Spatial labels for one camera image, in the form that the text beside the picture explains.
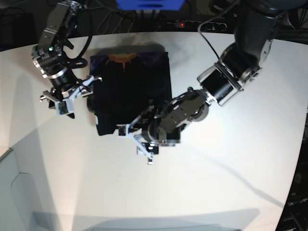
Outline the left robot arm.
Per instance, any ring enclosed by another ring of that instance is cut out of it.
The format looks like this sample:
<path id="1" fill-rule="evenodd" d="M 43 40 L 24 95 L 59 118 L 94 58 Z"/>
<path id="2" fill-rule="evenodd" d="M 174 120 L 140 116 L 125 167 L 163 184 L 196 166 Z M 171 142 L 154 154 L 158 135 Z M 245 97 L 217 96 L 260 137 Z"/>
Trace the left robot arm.
<path id="1" fill-rule="evenodd" d="M 152 164 L 160 147 L 180 143 L 181 132 L 208 115 L 212 103 L 225 104 L 244 90 L 261 69 L 272 44 L 272 33 L 285 9 L 278 0 L 243 0 L 234 29 L 235 41 L 199 77 L 200 89 L 187 91 L 165 103 L 150 103 L 138 117 L 125 125 L 125 136 Z"/>

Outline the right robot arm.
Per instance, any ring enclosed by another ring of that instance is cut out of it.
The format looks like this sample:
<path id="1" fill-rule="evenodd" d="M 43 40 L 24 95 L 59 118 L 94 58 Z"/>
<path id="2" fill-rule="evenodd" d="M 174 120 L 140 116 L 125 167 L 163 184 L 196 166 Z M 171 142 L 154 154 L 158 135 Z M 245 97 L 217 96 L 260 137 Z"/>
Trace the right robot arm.
<path id="1" fill-rule="evenodd" d="M 70 58 L 64 47 L 73 49 L 74 45 L 68 37 L 76 30 L 78 17 L 85 12 L 89 23 L 93 22 L 90 10 L 81 0 L 62 0 L 56 4 L 49 14 L 47 24 L 38 44 L 32 48 L 32 62 L 41 72 L 44 79 L 52 84 L 50 90 L 43 91 L 40 100 L 46 100 L 49 108 L 58 115 L 74 118 L 73 101 L 81 95 L 88 97 L 93 94 L 93 82 L 102 78 L 89 75 L 85 79 L 77 78 L 74 69 L 88 65 L 83 55 L 87 51 L 93 37 L 92 25 L 89 25 L 88 39 L 75 58 Z"/>

